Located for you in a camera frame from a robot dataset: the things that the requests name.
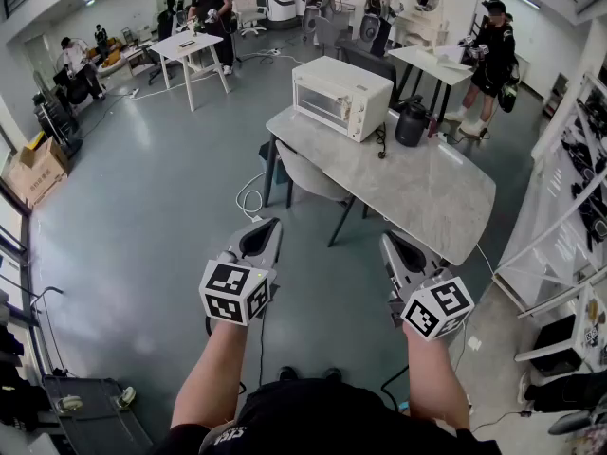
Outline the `white oven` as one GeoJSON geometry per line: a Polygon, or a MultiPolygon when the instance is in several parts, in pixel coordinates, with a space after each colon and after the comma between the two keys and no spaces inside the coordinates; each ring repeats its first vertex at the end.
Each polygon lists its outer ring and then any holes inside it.
{"type": "Polygon", "coordinates": [[[292,87],[293,107],[297,112],[313,118],[357,143],[363,142],[384,123],[393,89],[392,83],[387,79],[328,56],[321,56],[295,67],[292,70],[292,87]],[[349,95],[352,98],[352,110],[348,125],[342,127],[308,111],[298,109],[295,106],[294,82],[296,81],[311,84],[312,88],[318,91],[349,95]],[[364,111],[358,113],[356,107],[360,104],[364,106],[364,111]],[[355,123],[357,117],[362,118],[361,124],[355,123]],[[360,129],[360,134],[353,136],[356,129],[360,129]]]}

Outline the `person's right forearm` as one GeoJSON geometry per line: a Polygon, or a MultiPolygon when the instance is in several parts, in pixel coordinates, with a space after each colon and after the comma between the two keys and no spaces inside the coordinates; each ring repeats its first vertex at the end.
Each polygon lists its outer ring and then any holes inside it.
{"type": "Polygon", "coordinates": [[[456,430],[470,429],[468,398],[445,342],[426,340],[408,324],[402,330],[408,343],[411,416],[442,420],[456,430]]]}

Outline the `person's left forearm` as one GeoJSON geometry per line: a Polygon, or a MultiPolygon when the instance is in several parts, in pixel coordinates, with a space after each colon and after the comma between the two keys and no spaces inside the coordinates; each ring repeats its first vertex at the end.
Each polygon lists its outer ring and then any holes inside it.
{"type": "Polygon", "coordinates": [[[234,418],[248,328],[218,321],[178,392],[171,426],[215,428],[234,418]]]}

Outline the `grey marble table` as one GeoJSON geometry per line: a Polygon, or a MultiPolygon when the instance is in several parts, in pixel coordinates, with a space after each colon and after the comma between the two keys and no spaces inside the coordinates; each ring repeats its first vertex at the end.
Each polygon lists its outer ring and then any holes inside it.
{"type": "Polygon", "coordinates": [[[414,148],[395,140],[397,114],[388,113],[385,143],[356,143],[287,107],[267,129],[340,186],[453,265],[481,239],[496,186],[480,168],[438,136],[414,148]]]}

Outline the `grey upholstered chair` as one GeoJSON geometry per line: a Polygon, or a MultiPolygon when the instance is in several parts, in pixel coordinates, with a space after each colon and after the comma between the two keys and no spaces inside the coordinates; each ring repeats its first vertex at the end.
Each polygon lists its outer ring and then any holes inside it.
{"type": "Polygon", "coordinates": [[[343,213],[327,244],[328,247],[332,247],[347,216],[357,201],[357,197],[331,179],[311,161],[290,149],[282,141],[276,140],[275,146],[288,175],[286,196],[286,207],[288,209],[292,205],[293,187],[295,185],[304,191],[343,205],[343,213]]]}

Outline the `teal bin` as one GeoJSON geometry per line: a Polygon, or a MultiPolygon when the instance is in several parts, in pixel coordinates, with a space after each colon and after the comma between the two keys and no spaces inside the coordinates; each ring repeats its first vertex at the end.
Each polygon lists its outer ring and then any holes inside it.
{"type": "MultiPolygon", "coordinates": [[[[262,144],[259,148],[258,155],[263,163],[263,167],[266,170],[268,164],[268,152],[269,152],[269,142],[262,144]]],[[[289,176],[285,170],[285,166],[282,162],[282,159],[279,154],[276,154],[274,169],[272,173],[272,181],[276,185],[282,185],[287,183],[289,180],[289,176]]]]}

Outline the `black kettle jug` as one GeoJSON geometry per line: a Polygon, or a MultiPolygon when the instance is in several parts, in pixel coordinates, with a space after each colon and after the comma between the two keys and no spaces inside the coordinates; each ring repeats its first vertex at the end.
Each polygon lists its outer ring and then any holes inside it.
{"type": "Polygon", "coordinates": [[[422,137],[431,137],[437,120],[419,100],[405,100],[399,111],[395,139],[401,145],[414,148],[422,137]]]}

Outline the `white shelf rack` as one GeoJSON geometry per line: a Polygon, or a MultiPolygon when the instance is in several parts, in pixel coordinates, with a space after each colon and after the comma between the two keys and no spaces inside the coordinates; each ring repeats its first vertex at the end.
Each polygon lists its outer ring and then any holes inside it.
{"type": "Polygon", "coordinates": [[[524,315],[607,274],[607,85],[585,73],[557,124],[493,275],[524,315]]]}

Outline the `black box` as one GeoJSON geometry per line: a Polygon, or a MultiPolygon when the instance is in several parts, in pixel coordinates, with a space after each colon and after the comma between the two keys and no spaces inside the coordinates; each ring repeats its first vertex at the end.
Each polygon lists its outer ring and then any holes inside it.
{"type": "MultiPolygon", "coordinates": [[[[551,347],[565,340],[569,340],[573,334],[576,316],[570,315],[545,325],[536,340],[534,349],[551,347]]],[[[581,365],[578,353],[568,348],[551,355],[544,355],[531,360],[532,366],[544,377],[573,373],[581,365]]]]}

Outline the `person's black shirt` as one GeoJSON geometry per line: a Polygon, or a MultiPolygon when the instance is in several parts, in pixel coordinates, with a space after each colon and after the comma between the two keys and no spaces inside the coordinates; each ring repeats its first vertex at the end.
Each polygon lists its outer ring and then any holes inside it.
{"type": "Polygon", "coordinates": [[[470,431],[387,408],[365,389],[325,379],[276,381],[213,429],[171,428],[150,455],[502,455],[470,431]]]}

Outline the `white table with black legs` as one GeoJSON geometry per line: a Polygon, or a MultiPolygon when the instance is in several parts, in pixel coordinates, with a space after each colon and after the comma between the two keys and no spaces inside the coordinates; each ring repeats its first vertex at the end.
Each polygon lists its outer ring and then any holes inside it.
{"type": "Polygon", "coordinates": [[[445,55],[435,55],[430,48],[419,45],[391,49],[388,51],[388,54],[396,60],[406,64],[405,71],[397,84],[396,91],[398,99],[400,99],[414,70],[416,70],[416,76],[411,90],[411,97],[417,94],[419,84],[424,75],[431,76],[435,79],[430,111],[432,114],[434,113],[439,95],[441,91],[444,91],[436,119],[438,123],[442,123],[451,96],[451,89],[456,84],[464,82],[472,76],[473,72],[471,71],[471,67],[457,63],[445,55]]]}

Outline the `black office chair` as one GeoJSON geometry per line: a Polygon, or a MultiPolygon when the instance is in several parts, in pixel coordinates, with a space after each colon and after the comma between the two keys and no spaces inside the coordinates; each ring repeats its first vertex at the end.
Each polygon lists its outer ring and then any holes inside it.
{"type": "Polygon", "coordinates": [[[337,48],[342,61],[383,77],[392,83],[393,89],[389,107],[399,113],[402,106],[397,94],[395,66],[383,58],[360,49],[349,40],[337,40],[337,48]]]}

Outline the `white wooden table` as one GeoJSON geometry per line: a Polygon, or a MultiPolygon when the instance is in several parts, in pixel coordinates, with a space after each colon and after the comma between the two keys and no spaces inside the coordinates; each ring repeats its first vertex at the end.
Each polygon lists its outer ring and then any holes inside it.
{"type": "Polygon", "coordinates": [[[193,34],[191,31],[180,32],[162,41],[158,41],[151,46],[151,50],[158,54],[162,75],[167,90],[171,89],[170,78],[168,75],[167,62],[179,62],[183,68],[185,86],[188,96],[190,109],[195,110],[193,102],[192,70],[197,77],[207,74],[217,74],[223,84],[225,93],[230,92],[230,87],[223,71],[223,66],[219,62],[214,46],[223,41],[222,38],[212,36],[206,33],[193,34]],[[208,50],[212,55],[212,64],[202,66],[192,62],[192,55],[198,51],[208,50]]]}

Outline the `white office chair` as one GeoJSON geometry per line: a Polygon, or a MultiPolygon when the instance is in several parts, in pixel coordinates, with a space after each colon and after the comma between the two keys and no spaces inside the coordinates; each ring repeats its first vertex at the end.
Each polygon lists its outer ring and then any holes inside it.
{"type": "Polygon", "coordinates": [[[237,17],[238,31],[245,38],[252,33],[258,36],[267,31],[262,22],[267,18],[267,9],[259,6],[257,0],[233,0],[233,11],[237,17]]]}

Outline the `white vanity dresser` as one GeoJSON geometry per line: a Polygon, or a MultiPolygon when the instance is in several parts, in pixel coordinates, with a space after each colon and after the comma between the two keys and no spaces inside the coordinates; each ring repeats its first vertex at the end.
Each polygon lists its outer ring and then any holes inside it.
{"type": "Polygon", "coordinates": [[[395,42],[402,46],[436,48],[446,43],[449,21],[444,18],[442,0],[414,0],[393,26],[395,42]]]}

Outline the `cardboard box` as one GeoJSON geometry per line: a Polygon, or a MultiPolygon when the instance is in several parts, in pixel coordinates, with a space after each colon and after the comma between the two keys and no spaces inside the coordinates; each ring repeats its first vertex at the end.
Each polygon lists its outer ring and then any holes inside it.
{"type": "Polygon", "coordinates": [[[66,179],[70,164],[60,143],[40,132],[9,159],[2,178],[30,209],[39,206],[66,179]]]}

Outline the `black flat trolley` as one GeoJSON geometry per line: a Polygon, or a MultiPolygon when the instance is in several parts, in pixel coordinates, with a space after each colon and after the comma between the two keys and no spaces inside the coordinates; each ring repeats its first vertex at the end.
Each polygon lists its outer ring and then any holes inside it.
{"type": "Polygon", "coordinates": [[[77,455],[146,455],[153,442],[111,378],[47,375],[43,380],[50,406],[77,455]]]}

